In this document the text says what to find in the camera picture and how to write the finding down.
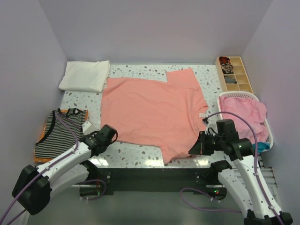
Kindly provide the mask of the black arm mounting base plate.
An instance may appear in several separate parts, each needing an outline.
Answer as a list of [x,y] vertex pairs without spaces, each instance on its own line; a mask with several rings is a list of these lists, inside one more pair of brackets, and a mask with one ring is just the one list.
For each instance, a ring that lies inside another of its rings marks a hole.
[[134,169],[99,168],[80,183],[81,196],[115,192],[179,192],[183,188],[198,189],[221,199],[227,195],[224,185],[208,177],[209,169]]

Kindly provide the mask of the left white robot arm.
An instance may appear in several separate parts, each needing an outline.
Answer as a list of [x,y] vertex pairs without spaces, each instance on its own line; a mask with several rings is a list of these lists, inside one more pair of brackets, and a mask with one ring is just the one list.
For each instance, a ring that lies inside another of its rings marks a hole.
[[97,167],[90,161],[106,151],[118,138],[118,132],[109,125],[94,131],[75,142],[69,150],[53,160],[22,169],[12,196],[31,215],[41,212],[57,193],[85,182],[96,181]]

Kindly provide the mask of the salmon pink t shirt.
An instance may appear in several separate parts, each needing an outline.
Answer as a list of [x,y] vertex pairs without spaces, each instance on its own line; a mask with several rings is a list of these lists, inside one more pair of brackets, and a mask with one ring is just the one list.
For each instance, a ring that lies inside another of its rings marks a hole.
[[189,156],[205,130],[208,109],[191,68],[166,73],[166,82],[109,78],[101,100],[101,125],[118,132],[118,141],[159,147],[163,162]]

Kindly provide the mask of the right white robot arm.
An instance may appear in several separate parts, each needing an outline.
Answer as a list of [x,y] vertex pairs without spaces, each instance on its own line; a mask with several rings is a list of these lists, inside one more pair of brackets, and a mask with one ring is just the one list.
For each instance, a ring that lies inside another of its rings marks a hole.
[[252,143],[240,139],[233,120],[217,121],[217,133],[201,131],[190,155],[224,152],[233,162],[217,161],[203,176],[207,183],[222,184],[236,201],[246,225],[291,225],[290,213],[283,212],[274,199],[258,165]]

